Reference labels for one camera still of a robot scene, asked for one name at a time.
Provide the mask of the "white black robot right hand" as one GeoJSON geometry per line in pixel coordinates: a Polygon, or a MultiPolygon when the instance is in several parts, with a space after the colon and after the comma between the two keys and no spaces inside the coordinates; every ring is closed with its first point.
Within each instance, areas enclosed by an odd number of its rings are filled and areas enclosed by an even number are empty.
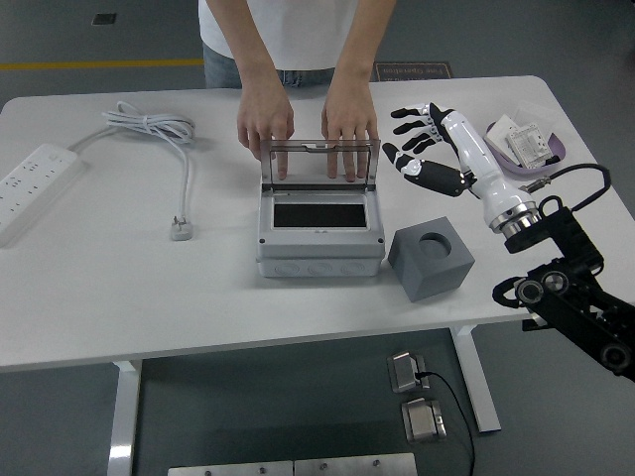
{"type": "Polygon", "coordinates": [[[391,116],[419,118],[394,129],[396,135],[413,129],[420,131],[402,148],[390,143],[382,146],[404,179],[452,197],[469,190],[482,202],[485,224],[493,232],[507,237],[539,221],[535,200],[504,177],[483,139],[461,113],[428,103],[395,110],[391,116]],[[450,145],[455,152],[457,169],[420,157],[426,148],[440,142],[450,145]]]}

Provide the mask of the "person's right hand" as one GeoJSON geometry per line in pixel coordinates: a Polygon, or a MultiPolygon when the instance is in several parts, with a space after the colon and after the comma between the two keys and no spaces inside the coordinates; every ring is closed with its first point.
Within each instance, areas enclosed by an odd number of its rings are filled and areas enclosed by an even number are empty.
{"type": "Polygon", "coordinates": [[[294,133],[294,111],[280,83],[244,85],[237,114],[239,143],[257,160],[261,145],[287,140],[294,133]]]}

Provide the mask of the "person's left hand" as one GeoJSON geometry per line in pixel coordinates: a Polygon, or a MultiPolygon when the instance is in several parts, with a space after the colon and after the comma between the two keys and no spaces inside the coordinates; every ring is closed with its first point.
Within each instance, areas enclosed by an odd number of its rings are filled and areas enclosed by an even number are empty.
{"type": "Polygon", "coordinates": [[[368,82],[336,78],[331,82],[321,112],[321,132],[328,141],[379,139],[368,82]]]}

